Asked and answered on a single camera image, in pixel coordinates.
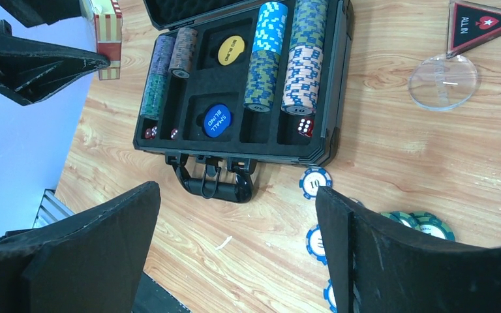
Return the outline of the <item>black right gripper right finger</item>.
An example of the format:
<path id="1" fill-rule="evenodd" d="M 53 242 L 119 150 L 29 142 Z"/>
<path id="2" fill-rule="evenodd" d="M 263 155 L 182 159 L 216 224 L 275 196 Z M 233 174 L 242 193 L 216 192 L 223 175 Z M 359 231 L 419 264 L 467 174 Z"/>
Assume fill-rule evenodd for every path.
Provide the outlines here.
<path id="1" fill-rule="evenodd" d="M 326 186 L 316 212 L 338 312 L 501 312 L 501 247 L 428 235 Z"/>

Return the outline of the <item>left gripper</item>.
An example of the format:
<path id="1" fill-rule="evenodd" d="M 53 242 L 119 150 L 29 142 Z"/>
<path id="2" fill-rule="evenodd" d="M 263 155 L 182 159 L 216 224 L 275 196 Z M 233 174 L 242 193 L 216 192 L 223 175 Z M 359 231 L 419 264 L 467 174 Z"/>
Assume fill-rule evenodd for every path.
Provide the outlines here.
<path id="1" fill-rule="evenodd" d="M 0 6 L 27 28 L 82 15 L 79 0 L 0 0 Z M 0 32 L 0 94 L 21 106 L 108 66 L 105 55 Z"/>

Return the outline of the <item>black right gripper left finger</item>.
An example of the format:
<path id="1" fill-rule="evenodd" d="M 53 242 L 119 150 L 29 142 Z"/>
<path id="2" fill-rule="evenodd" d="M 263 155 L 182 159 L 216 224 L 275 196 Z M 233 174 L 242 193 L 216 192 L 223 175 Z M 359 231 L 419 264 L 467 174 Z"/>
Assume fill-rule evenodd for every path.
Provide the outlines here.
<path id="1" fill-rule="evenodd" d="M 148 181 L 0 240 L 0 312 L 130 312 L 159 208 Z"/>

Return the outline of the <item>red playing card deck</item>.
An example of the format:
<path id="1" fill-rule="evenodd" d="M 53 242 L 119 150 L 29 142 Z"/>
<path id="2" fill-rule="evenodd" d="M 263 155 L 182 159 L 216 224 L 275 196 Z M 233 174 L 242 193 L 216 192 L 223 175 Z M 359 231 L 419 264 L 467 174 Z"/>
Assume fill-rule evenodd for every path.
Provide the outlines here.
<path id="1" fill-rule="evenodd" d="M 123 14 L 116 0 L 80 1 L 82 16 L 94 29 L 97 53 L 105 55 L 110 65 L 98 71 L 99 80 L 118 80 L 121 74 Z"/>

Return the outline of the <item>blue small blind button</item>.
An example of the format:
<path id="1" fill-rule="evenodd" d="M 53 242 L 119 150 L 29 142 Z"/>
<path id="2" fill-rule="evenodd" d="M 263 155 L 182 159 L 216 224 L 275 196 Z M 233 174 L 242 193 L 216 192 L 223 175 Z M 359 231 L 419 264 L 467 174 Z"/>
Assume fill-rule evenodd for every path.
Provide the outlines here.
<path id="1" fill-rule="evenodd" d="M 203 129 L 210 138 L 219 137 L 232 123 L 232 114 L 225 104 L 215 104 L 206 112 Z"/>

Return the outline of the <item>clear pink dealer button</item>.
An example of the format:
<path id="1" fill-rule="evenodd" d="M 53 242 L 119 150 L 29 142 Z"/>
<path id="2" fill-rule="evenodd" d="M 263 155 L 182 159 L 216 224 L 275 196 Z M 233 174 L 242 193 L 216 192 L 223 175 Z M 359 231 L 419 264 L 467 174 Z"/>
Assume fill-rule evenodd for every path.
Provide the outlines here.
<path id="1" fill-rule="evenodd" d="M 421 62 L 408 79 L 408 92 L 421 108 L 448 111 L 464 104 L 479 85 L 477 67 L 467 57 L 437 55 Z"/>

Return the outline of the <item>yellow big blind button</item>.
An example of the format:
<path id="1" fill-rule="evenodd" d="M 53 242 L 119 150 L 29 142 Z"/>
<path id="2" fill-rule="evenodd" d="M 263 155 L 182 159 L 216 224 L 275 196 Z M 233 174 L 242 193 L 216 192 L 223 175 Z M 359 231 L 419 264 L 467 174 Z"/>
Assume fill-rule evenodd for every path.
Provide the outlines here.
<path id="1" fill-rule="evenodd" d="M 239 35 L 232 35 L 224 40 L 217 53 L 217 61 L 222 66 L 232 64 L 244 51 L 245 41 Z"/>

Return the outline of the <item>teal poker chip stack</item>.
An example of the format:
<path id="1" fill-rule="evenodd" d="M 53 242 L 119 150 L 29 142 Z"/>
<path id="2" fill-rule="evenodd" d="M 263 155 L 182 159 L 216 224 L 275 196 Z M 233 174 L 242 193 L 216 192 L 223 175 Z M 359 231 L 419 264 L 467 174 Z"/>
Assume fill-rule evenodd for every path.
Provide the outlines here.
<path id="1" fill-rule="evenodd" d="M 150 74 L 145 83 L 140 116 L 157 119 L 163 105 L 163 96 L 168 77 L 161 74 Z"/>

